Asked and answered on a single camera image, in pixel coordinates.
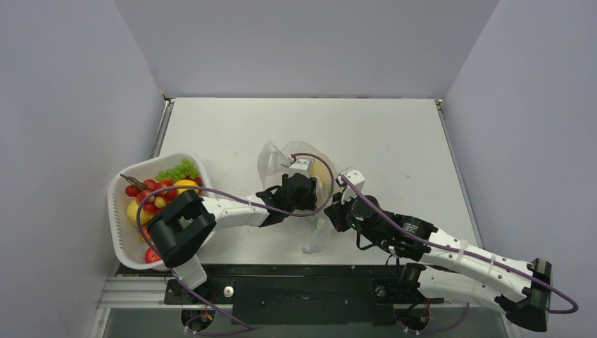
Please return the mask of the clear printed plastic bag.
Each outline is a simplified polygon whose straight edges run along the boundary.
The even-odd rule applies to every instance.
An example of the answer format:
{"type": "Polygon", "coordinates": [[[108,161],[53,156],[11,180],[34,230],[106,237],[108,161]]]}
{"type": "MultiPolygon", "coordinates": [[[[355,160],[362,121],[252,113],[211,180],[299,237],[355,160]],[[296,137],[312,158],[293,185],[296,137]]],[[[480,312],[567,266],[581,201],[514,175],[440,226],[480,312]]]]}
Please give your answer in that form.
{"type": "MultiPolygon", "coordinates": [[[[311,161],[308,173],[311,177],[317,179],[315,189],[317,203],[319,207],[323,205],[330,192],[337,192],[332,178],[338,173],[329,156],[317,150],[314,146],[303,141],[287,142],[281,149],[272,142],[266,142],[258,156],[257,169],[260,181],[264,188],[280,185],[282,175],[290,174],[291,155],[296,153],[309,153],[317,157],[306,156],[305,159],[311,161]]],[[[302,252],[305,254],[316,254],[323,251],[330,237],[332,236],[333,226],[329,218],[322,212],[303,219],[307,222],[309,236],[302,246],[302,252]]]]}

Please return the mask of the red fake cherry bunch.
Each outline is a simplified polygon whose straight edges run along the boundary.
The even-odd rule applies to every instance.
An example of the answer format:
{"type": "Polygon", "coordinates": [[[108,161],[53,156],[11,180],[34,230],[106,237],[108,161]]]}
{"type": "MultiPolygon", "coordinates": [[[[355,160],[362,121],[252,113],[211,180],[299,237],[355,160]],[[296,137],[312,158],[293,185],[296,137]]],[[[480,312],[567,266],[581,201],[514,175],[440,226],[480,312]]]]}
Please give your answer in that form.
{"type": "Polygon", "coordinates": [[[120,177],[127,183],[127,186],[125,187],[125,195],[130,197],[131,201],[136,200],[139,205],[140,202],[147,199],[142,206],[142,209],[144,209],[146,213],[157,214],[177,197],[175,189],[165,190],[150,196],[150,194],[156,190],[171,187],[174,184],[173,181],[167,179],[156,181],[155,178],[140,181],[133,176],[123,174],[121,174],[120,177]]]}

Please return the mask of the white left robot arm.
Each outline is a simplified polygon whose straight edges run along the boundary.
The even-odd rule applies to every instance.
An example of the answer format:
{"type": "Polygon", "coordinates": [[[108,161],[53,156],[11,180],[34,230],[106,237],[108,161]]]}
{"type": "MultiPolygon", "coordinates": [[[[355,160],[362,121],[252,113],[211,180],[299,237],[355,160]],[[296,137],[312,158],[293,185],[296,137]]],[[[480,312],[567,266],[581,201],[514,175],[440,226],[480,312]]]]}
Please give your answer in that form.
{"type": "Polygon", "coordinates": [[[209,296],[210,283],[197,253],[210,234],[232,227],[267,227],[314,211],[317,185],[316,178],[296,173],[284,174],[280,185],[240,200],[203,197],[188,189],[152,217],[146,231],[165,267],[184,283],[182,293],[201,303],[209,296]]]}

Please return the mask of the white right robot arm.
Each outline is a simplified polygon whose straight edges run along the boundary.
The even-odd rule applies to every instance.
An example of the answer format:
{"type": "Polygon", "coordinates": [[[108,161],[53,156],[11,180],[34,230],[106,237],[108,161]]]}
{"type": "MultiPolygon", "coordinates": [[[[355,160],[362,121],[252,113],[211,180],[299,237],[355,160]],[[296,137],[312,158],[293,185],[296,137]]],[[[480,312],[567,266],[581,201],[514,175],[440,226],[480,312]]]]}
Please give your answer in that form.
{"type": "Polygon", "coordinates": [[[433,224],[410,215],[380,209],[375,197],[342,202],[336,194],[325,214],[339,232],[349,229],[374,246],[410,263],[397,282],[407,301],[460,299],[502,313],[513,324],[545,332],[551,302],[550,262],[518,261],[457,239],[433,224]]]}

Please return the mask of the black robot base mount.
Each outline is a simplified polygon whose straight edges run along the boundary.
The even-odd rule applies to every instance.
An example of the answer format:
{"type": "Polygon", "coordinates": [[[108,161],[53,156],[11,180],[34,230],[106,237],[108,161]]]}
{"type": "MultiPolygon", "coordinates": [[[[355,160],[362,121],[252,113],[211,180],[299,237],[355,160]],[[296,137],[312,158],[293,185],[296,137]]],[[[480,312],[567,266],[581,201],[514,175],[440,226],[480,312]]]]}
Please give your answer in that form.
{"type": "Polygon", "coordinates": [[[397,265],[208,264],[195,291],[250,325],[393,325],[395,313],[427,300],[399,284],[397,265]]]}

